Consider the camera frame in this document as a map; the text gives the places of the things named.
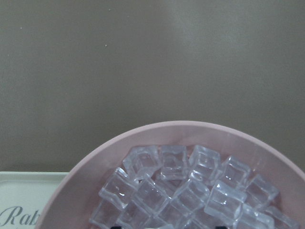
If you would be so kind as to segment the pink bowl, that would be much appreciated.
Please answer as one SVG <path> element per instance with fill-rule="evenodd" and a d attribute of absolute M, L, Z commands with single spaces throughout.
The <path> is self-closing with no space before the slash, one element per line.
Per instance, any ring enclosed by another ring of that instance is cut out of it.
<path fill-rule="evenodd" d="M 98 191 L 134 146 L 203 145 L 233 155 L 280 190 L 279 208 L 305 226 L 305 174 L 276 149 L 243 132 L 205 122 L 169 121 L 141 126 L 102 144 L 64 178 L 43 209 L 38 229 L 88 229 Z"/>

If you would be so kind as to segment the clear ice cubes pile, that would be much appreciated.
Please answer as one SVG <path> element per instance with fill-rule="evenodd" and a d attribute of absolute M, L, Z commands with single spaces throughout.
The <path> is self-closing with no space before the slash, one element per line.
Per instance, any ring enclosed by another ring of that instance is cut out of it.
<path fill-rule="evenodd" d="M 99 191 L 95 229 L 298 229 L 280 192 L 234 156 L 201 145 L 133 147 Z"/>

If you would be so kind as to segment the cream serving tray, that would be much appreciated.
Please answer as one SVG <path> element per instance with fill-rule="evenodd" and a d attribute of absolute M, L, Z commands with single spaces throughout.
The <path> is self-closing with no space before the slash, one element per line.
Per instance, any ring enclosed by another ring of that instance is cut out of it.
<path fill-rule="evenodd" d="M 67 172 L 0 173 L 0 227 L 33 229 Z"/>

